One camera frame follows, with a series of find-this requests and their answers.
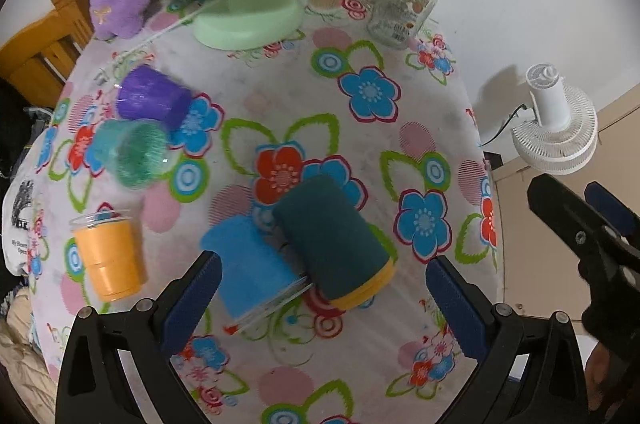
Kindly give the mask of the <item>dark teal cup yellow rim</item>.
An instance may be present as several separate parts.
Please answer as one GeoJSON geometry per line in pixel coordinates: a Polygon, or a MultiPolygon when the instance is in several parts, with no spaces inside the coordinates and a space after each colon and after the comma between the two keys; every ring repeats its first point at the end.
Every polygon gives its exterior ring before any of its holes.
{"type": "Polygon", "coordinates": [[[393,279],[392,256],[331,177],[296,185],[273,214],[312,282],[336,309],[360,306],[393,279]]]}

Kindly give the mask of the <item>orange plastic cup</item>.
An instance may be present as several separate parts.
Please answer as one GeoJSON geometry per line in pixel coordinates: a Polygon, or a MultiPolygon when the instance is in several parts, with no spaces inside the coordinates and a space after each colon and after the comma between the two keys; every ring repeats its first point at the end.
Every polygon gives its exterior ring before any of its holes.
{"type": "Polygon", "coordinates": [[[131,211],[100,210],[70,221],[94,292],[105,303],[140,291],[143,273],[131,211]]]}

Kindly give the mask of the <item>blue plastic cup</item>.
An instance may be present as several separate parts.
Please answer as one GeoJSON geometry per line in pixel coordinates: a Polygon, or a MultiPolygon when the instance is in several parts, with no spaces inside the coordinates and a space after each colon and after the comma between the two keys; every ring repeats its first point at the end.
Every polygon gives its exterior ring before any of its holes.
{"type": "Polygon", "coordinates": [[[271,246],[249,217],[237,215],[213,225],[200,246],[221,260],[217,296],[229,314],[224,330],[230,335],[248,329],[311,288],[306,274],[271,246]]]}

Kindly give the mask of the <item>teal glitter plastic cup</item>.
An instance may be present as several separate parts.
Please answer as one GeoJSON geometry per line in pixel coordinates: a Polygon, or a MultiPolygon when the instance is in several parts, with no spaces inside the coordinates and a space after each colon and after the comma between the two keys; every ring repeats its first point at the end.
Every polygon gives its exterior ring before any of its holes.
{"type": "Polygon", "coordinates": [[[92,153],[124,188],[145,189],[168,164],[168,133],[157,121],[110,119],[100,124],[92,153]]]}

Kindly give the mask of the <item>purple plastic cup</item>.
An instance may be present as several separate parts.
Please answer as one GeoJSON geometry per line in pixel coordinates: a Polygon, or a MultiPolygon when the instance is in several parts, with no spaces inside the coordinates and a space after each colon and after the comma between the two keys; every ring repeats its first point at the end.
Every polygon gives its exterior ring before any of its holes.
{"type": "Polygon", "coordinates": [[[171,131],[181,126],[191,101],[189,88],[150,66],[141,65],[128,72],[120,83],[116,111],[127,121],[151,119],[171,131]]]}

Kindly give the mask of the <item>white standing fan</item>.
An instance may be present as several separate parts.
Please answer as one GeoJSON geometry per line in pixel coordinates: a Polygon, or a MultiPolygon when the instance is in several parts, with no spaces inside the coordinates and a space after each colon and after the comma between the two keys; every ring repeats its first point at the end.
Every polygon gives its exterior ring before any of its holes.
{"type": "Polygon", "coordinates": [[[542,173],[576,173],[597,150],[596,108],[582,89],[567,84],[549,63],[530,66],[525,81],[534,118],[511,129],[515,150],[527,165],[542,173]]]}

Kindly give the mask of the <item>white printed t-shirt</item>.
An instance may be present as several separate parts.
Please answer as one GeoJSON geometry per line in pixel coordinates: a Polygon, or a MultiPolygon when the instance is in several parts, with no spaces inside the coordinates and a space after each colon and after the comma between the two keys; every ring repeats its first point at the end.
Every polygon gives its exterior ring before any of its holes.
{"type": "Polygon", "coordinates": [[[17,277],[42,272],[37,251],[34,207],[34,165],[24,162],[9,185],[2,202],[1,245],[9,273],[17,277]]]}

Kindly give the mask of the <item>dark clothes pile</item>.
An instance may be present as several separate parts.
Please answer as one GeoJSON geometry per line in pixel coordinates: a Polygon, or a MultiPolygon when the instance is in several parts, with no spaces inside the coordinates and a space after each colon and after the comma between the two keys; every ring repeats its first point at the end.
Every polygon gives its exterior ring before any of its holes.
{"type": "Polygon", "coordinates": [[[30,105],[6,80],[1,80],[0,100],[1,179],[9,180],[26,147],[51,120],[52,110],[30,105]]]}

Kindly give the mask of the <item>floral tablecloth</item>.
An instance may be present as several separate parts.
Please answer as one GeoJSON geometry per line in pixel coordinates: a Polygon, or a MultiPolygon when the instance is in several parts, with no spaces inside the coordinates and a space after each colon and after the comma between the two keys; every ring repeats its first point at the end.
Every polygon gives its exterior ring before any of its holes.
{"type": "Polygon", "coordinates": [[[29,286],[44,364],[60,373],[77,311],[128,308],[89,279],[73,221],[128,209],[157,295],[198,256],[205,233],[243,217],[277,237],[283,202],[316,176],[333,180],[395,267],[392,282],[341,311],[312,289],[241,328],[219,300],[175,365],[214,423],[433,423],[473,362],[425,285],[444,256],[488,297],[498,292],[494,200],[458,59],[429,20],[404,49],[370,37],[367,10],[344,0],[310,12],[284,39],[217,51],[175,2],[130,40],[92,40],[52,123],[29,155],[29,286]],[[147,190],[123,188],[100,161],[99,128],[136,67],[192,90],[147,190]]]}

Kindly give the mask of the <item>glass mason jar mug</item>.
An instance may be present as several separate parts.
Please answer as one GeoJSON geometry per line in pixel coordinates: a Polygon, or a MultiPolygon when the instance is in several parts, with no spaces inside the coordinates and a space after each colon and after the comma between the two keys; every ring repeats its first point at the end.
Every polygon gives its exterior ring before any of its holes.
{"type": "Polygon", "coordinates": [[[360,0],[370,11],[367,30],[379,42],[404,49],[422,28],[438,0],[360,0]]]}

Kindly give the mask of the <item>wooden chair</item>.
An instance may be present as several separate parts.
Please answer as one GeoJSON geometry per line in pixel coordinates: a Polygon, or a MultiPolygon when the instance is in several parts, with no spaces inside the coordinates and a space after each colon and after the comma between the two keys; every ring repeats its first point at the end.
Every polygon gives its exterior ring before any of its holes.
{"type": "Polygon", "coordinates": [[[89,0],[51,0],[53,10],[1,48],[1,78],[33,106],[54,107],[94,34],[89,0]]]}

